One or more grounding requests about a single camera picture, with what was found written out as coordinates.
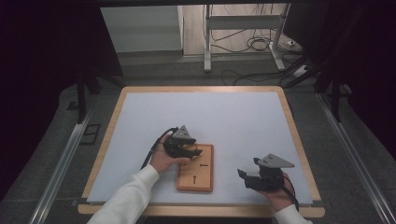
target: wooden block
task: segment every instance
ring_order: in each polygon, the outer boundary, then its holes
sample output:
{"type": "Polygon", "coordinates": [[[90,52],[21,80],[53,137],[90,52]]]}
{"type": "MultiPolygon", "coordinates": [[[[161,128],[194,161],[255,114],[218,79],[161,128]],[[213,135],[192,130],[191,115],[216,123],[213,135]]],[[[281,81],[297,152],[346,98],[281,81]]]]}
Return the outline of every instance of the wooden block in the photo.
{"type": "Polygon", "coordinates": [[[213,191],[213,145],[195,144],[186,149],[201,149],[201,155],[192,158],[189,164],[179,165],[177,190],[213,191]]]}

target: black cable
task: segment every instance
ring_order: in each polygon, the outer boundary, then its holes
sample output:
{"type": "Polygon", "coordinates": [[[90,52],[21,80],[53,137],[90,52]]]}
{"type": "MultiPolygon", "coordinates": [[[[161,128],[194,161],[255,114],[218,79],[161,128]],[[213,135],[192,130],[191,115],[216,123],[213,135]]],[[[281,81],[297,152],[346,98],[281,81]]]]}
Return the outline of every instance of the black cable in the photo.
{"type": "Polygon", "coordinates": [[[170,128],[170,129],[166,130],[166,132],[164,132],[164,133],[161,135],[161,137],[159,137],[159,138],[157,139],[157,141],[155,141],[154,145],[152,145],[152,147],[151,147],[151,150],[148,152],[148,155],[147,155],[145,161],[143,162],[143,165],[142,165],[142,167],[140,168],[140,170],[143,169],[143,168],[145,168],[145,167],[147,166],[147,164],[149,163],[149,159],[151,158],[152,153],[154,153],[155,148],[158,146],[158,144],[160,144],[161,139],[163,139],[163,137],[164,137],[167,133],[169,133],[169,132],[171,132],[171,131],[174,133],[175,131],[177,131],[177,128],[170,128]]]}
{"type": "Polygon", "coordinates": [[[287,177],[285,177],[285,176],[283,176],[286,180],[288,180],[289,181],[289,183],[290,183],[290,185],[291,185],[291,188],[292,188],[292,190],[293,190],[293,192],[294,193],[291,193],[290,192],[290,190],[288,190],[285,186],[280,186],[280,188],[283,190],[283,191],[285,191],[285,193],[290,197],[290,199],[291,199],[291,201],[294,203],[294,205],[296,206],[296,209],[297,209],[297,211],[299,211],[299,209],[300,209],[300,204],[298,203],[298,201],[297,201],[297,198],[296,198],[296,194],[295,194],[295,190],[294,190],[294,186],[293,186],[293,184],[291,183],[291,181],[287,178],[287,177]]]}

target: wall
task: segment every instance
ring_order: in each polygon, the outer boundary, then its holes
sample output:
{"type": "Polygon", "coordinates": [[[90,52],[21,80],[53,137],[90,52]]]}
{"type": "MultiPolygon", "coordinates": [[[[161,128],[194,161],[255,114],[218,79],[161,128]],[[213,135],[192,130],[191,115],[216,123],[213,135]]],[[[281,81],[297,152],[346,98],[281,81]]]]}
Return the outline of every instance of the wall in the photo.
{"type": "Polygon", "coordinates": [[[116,52],[182,49],[177,6],[101,8],[116,52]]]}

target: white sleeve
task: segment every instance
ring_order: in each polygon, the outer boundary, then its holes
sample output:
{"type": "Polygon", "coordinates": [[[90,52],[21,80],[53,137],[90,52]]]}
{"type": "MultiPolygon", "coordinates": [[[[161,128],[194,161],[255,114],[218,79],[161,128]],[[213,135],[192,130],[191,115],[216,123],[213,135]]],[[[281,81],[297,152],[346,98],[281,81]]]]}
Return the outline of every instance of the white sleeve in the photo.
{"type": "Polygon", "coordinates": [[[136,175],[130,176],[127,183],[97,211],[89,224],[135,223],[149,204],[151,188],[160,175],[147,165],[136,175]]]}
{"type": "Polygon", "coordinates": [[[294,204],[275,213],[275,217],[279,224],[313,224],[298,213],[294,204]]]}

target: metal stand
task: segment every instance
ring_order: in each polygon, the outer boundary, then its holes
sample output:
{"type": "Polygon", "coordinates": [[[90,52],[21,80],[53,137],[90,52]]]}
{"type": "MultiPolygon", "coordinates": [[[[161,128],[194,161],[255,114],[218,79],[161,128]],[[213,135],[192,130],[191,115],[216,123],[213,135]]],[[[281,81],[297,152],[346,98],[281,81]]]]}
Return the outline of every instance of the metal stand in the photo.
{"type": "Polygon", "coordinates": [[[277,51],[277,44],[285,24],[290,4],[285,4],[280,15],[247,15],[247,16],[211,16],[210,5],[206,5],[205,16],[205,71],[211,70],[210,39],[212,30],[242,30],[242,29],[276,29],[274,41],[269,49],[274,57],[277,69],[285,71],[285,65],[277,51]]]}
{"type": "Polygon", "coordinates": [[[126,87],[125,84],[117,81],[114,77],[105,76],[95,68],[77,70],[77,88],[78,88],[78,124],[80,124],[86,115],[86,102],[85,102],[85,86],[91,94],[99,94],[101,87],[96,79],[96,76],[102,77],[106,81],[113,83],[121,89],[126,87]]]}
{"type": "Polygon", "coordinates": [[[325,92],[327,87],[332,83],[332,114],[338,121],[340,121],[340,117],[338,114],[338,105],[339,105],[339,97],[340,97],[341,78],[339,77],[339,74],[336,72],[336,69],[339,67],[339,59],[342,50],[345,47],[353,29],[356,27],[359,19],[361,18],[361,15],[363,14],[364,10],[367,8],[368,3],[369,1],[362,3],[362,5],[356,3],[357,6],[355,10],[353,10],[352,13],[350,14],[350,19],[346,24],[346,28],[343,32],[343,35],[340,36],[337,45],[330,54],[329,58],[324,63],[313,67],[312,69],[308,70],[301,76],[295,78],[294,80],[282,86],[284,88],[293,87],[294,85],[320,72],[320,76],[318,77],[318,80],[315,83],[315,91],[325,92]]]}

